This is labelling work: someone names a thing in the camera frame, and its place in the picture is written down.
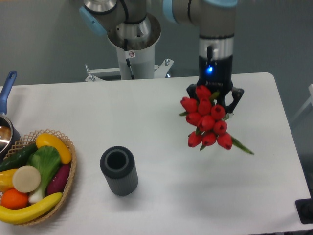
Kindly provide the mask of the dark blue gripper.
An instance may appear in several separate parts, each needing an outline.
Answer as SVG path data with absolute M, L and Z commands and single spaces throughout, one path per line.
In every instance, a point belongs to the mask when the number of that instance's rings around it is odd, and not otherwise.
M 196 87 L 206 86 L 211 93 L 220 92 L 218 101 L 224 101 L 225 96 L 231 91 L 233 101 L 225 106 L 226 113 L 233 113 L 239 101 L 241 100 L 244 90 L 233 87 L 231 81 L 233 56 L 221 60 L 208 62 L 206 58 L 199 57 L 199 79 L 197 84 L 190 84 L 186 91 L 190 98 L 197 98 Z

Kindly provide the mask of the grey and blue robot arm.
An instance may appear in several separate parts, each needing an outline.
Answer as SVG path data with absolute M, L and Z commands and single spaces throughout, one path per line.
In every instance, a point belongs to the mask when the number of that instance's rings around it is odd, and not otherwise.
M 199 80 L 232 113 L 244 91 L 233 86 L 235 0 L 164 0 L 164 16 L 199 28 Z M 123 80 L 155 78 L 155 45 L 161 25 L 145 0 L 86 0 L 79 10 L 88 28 L 115 47 Z

